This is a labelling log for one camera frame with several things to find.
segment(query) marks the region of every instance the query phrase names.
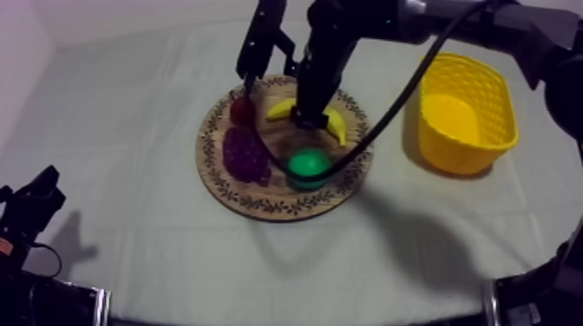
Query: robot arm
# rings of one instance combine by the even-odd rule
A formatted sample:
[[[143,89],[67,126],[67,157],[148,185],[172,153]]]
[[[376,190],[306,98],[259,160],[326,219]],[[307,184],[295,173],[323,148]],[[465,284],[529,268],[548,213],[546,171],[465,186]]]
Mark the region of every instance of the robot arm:
[[[279,46],[288,57],[285,72],[298,78],[298,106],[291,118],[300,128],[324,128],[327,117],[322,112],[336,92],[358,40],[421,44],[474,4],[317,0],[308,10],[310,40],[296,68],[291,60],[293,43],[279,28],[285,0],[260,0],[237,71],[250,85],[255,77],[263,76],[273,47]],[[578,15],[492,1],[485,10],[465,19],[451,37],[512,55],[532,89],[541,80],[547,84],[547,106],[554,120],[568,134],[583,140],[583,128],[578,125],[583,112],[577,101],[583,89],[583,24]]]

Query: banana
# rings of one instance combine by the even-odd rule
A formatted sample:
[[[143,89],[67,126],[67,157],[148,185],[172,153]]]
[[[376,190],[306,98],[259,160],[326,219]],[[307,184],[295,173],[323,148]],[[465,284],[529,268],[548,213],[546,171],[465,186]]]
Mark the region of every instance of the banana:
[[[324,114],[328,115],[328,132],[335,135],[341,147],[346,146],[346,123],[340,113],[331,107],[326,107]]]
[[[284,119],[290,116],[292,107],[296,105],[296,99],[283,100],[267,111],[268,121]],[[342,115],[332,107],[326,107],[324,114],[328,115],[328,132],[338,139],[341,147],[346,146],[346,123]]]

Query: white tablecloth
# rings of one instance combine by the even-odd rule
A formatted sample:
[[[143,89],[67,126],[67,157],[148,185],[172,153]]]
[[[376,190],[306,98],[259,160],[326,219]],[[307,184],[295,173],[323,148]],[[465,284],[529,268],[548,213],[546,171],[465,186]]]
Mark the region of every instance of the white tablecloth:
[[[458,42],[446,50],[498,69],[514,100],[519,143],[489,173],[452,179],[420,165],[408,111],[377,139],[362,191],[334,211],[291,225],[230,212],[202,185],[194,148],[207,110],[239,84],[247,26],[58,50],[1,153],[0,180],[14,187],[48,164],[62,173],[67,202],[39,240],[61,252],[61,278],[111,289],[116,316],[338,326],[468,314],[484,279],[544,263],[576,226],[581,162],[542,88],[531,92],[511,57]],[[308,25],[284,29],[299,59]],[[427,47],[361,41],[342,88],[377,121]],[[282,69],[277,53],[270,71]],[[54,265],[34,252],[29,267]]]

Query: round wooden tray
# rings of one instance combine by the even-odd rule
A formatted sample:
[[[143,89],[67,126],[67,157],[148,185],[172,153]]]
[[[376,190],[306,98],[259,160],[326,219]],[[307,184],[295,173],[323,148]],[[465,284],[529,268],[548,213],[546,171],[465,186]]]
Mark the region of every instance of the round wooden tray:
[[[372,148],[368,148],[343,171],[331,177],[325,186],[312,192],[298,192],[288,186],[285,175],[270,163],[269,186],[243,183],[234,179],[223,166],[222,142],[233,126],[229,109],[243,95],[238,86],[211,108],[200,126],[196,143],[196,164],[206,188],[223,205],[247,216],[271,222],[292,222],[313,218],[340,205],[354,193],[370,169]],[[257,108],[257,129],[275,156],[287,161],[300,148],[319,147],[337,161],[345,156],[367,133],[366,115],[344,91],[338,90],[331,106],[346,122],[346,147],[325,130],[297,129],[289,120],[268,122],[265,113],[273,105],[296,96],[296,80],[284,75],[270,75],[257,81],[251,99]]]

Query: yellow basket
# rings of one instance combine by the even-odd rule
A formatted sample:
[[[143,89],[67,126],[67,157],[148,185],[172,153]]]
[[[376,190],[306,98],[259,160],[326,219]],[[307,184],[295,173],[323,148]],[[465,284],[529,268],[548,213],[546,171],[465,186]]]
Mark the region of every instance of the yellow basket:
[[[422,156],[450,173],[478,173],[518,140],[504,79],[466,56],[435,58],[421,83],[419,116]]]

